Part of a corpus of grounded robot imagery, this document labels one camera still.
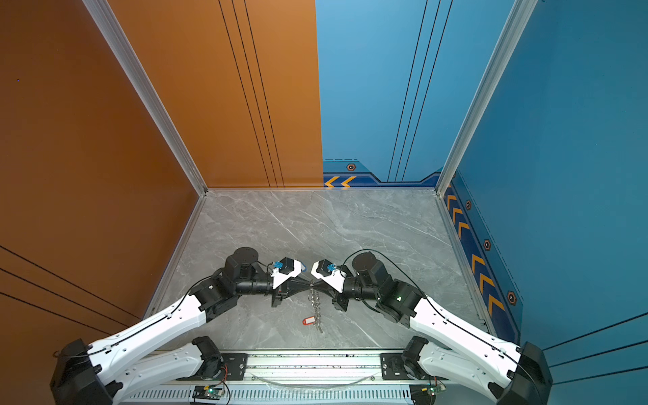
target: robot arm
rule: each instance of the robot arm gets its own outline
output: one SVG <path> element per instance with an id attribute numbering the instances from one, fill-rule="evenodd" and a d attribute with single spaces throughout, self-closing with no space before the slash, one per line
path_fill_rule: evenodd
<path id="1" fill-rule="evenodd" d="M 526 343 L 501 340 L 453 315 L 420 289 L 394 280 L 372 253 L 362 253 L 346 266 L 327 260 L 315 263 L 312 275 L 334 290 L 333 303 L 342 297 L 371 292 L 376 310 L 452 350 L 414 337 L 403 353 L 405 368 L 413 378 L 449 378 L 478 391 L 498 404 L 546 404 L 553 380 L 542 351 Z"/>
<path id="2" fill-rule="evenodd" d="M 418 288 L 392 279 L 373 254 L 353 260 L 357 275 L 328 260 L 317 262 L 311 270 L 315 281 L 300 276 L 305 267 L 299 261 L 285 258 L 268 273 L 258 258 L 254 249 L 240 248 L 223 268 L 157 314 L 91 345 L 77 340 L 65 346 L 51 381 L 57 405 L 118 404 L 135 392 L 176 378 L 219 378 L 223 359 L 207 337 L 175 351 L 145 356 L 233 308 L 242 295 L 271 294 L 276 307 L 284 298 L 311 288 L 329 295 L 342 311 L 350 299 L 375 300 L 375 310 L 386 318 L 452 348 L 414 337 L 402 355 L 412 378 L 450 378 L 498 404 L 546 405 L 551 376 L 542 351 L 530 343 L 521 349 L 452 315 Z"/>

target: yellow chevron arrow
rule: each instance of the yellow chevron arrow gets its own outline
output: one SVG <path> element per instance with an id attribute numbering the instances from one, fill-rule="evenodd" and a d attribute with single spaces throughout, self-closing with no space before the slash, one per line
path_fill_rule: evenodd
<path id="1" fill-rule="evenodd" d="M 331 183 L 333 181 L 336 181 L 339 178 L 340 178 L 339 176 L 333 176 L 333 177 L 330 178 L 330 180 L 328 180 L 326 183 L 324 183 L 324 185 L 327 185 L 327 186 L 329 186 L 329 188 L 334 189 L 335 186 L 333 184 L 331 184 Z"/>
<path id="2" fill-rule="evenodd" d="M 489 295 L 489 296 L 488 296 L 488 313 L 491 315 L 491 317 L 492 317 L 492 305 L 493 305 L 493 304 L 495 304 L 495 305 L 497 305 L 498 307 L 500 307 L 503 311 L 506 311 L 506 309 L 504 309 L 504 304 L 502 304 L 501 302 L 499 302 L 499 301 L 498 301 L 495 297 L 493 297 L 492 295 Z"/>
<path id="3" fill-rule="evenodd" d="M 470 229 L 468 224 L 466 224 L 465 222 L 459 221 L 459 240 L 461 240 L 461 228 Z"/>
<path id="4" fill-rule="evenodd" d="M 472 256 L 472 273 L 475 274 L 475 262 L 477 263 L 482 263 L 484 266 L 486 266 L 486 263 L 484 263 L 484 260 L 479 257 L 479 256 Z"/>
<path id="5" fill-rule="evenodd" d="M 453 209 L 452 209 L 452 223 L 453 223 L 453 224 L 456 224 L 456 223 L 457 223 L 457 222 L 456 222 L 456 220 L 457 220 L 457 214 L 463 214 L 463 211 L 460 210 L 460 209 L 458 209 L 458 208 L 453 208 Z"/>
<path id="6" fill-rule="evenodd" d="M 345 181 L 343 181 L 343 182 L 342 182 L 342 185 L 343 185 L 344 187 L 347 187 L 348 189 L 350 189 L 351 186 L 349 185 L 349 182 L 350 182 L 351 180 L 353 180 L 354 178 L 356 178 L 356 176 L 351 176 L 350 178 L 348 178 L 348 179 L 346 179 Z"/>
<path id="7" fill-rule="evenodd" d="M 448 212 L 450 212 L 450 200 L 457 200 L 457 197 L 455 196 L 448 196 Z"/>
<path id="8" fill-rule="evenodd" d="M 495 287 L 495 284 L 490 278 L 486 277 L 484 274 L 480 274 L 480 291 L 482 294 L 484 293 L 484 281 Z"/>

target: blue wall panel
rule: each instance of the blue wall panel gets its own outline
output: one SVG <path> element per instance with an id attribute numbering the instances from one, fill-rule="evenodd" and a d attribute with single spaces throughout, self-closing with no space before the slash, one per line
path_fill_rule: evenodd
<path id="1" fill-rule="evenodd" d="M 324 160 L 362 162 L 380 181 L 438 171 L 512 4 L 317 0 Z"/>
<path id="2" fill-rule="evenodd" d="M 648 310 L 646 21 L 646 2 L 539 1 L 459 166 L 520 289 L 522 341 L 547 347 Z M 556 364 L 647 332 L 641 318 L 546 354 Z M 643 365 L 646 344 L 552 373 Z M 647 403 L 646 377 L 559 385 L 550 403 Z"/>

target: marble floor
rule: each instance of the marble floor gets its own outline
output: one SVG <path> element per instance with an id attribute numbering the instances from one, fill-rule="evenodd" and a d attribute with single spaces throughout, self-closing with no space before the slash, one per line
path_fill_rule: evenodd
<path id="1" fill-rule="evenodd" d="M 309 268 L 324 258 L 341 264 L 356 250 L 377 249 L 439 304 L 483 328 L 431 190 L 210 191 L 162 305 L 222 267 L 241 246 L 255 248 L 261 262 L 291 257 Z M 392 277 L 405 280 L 383 261 Z M 269 296 L 243 296 L 234 309 L 165 348 L 210 336 L 219 348 L 233 350 L 401 349 L 414 335 L 356 301 L 338 312 L 322 295 L 323 333 L 302 325 L 312 315 L 306 292 L 277 308 Z"/>

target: orange wall panel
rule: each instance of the orange wall panel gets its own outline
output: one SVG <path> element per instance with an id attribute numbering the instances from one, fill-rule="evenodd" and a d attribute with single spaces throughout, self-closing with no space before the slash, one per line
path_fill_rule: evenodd
<path id="1" fill-rule="evenodd" d="M 320 187 L 315 1 L 110 0 L 209 187 Z"/>
<path id="2" fill-rule="evenodd" d="M 315 1 L 248 0 L 247 6 L 286 186 L 321 187 Z"/>
<path id="3" fill-rule="evenodd" d="M 51 404 L 52 353 L 139 321 L 198 196 L 83 2 L 2 1 L 0 52 L 2 402 Z"/>

